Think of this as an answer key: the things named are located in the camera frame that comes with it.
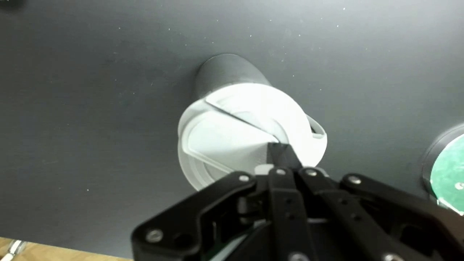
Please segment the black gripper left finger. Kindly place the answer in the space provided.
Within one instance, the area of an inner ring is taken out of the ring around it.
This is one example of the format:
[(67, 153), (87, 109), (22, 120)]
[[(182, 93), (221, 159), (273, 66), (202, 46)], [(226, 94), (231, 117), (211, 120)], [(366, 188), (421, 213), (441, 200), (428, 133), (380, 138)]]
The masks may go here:
[(287, 143), (266, 148), (266, 175), (234, 171), (138, 225), (135, 261), (318, 261), (305, 198), (303, 164)]

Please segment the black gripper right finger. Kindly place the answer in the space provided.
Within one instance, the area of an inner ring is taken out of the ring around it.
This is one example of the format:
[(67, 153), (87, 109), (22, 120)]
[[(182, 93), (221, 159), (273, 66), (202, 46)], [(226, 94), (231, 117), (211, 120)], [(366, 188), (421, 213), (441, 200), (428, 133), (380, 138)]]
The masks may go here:
[(340, 182), (322, 168), (298, 171), (361, 261), (464, 261), (463, 217), (363, 174)]

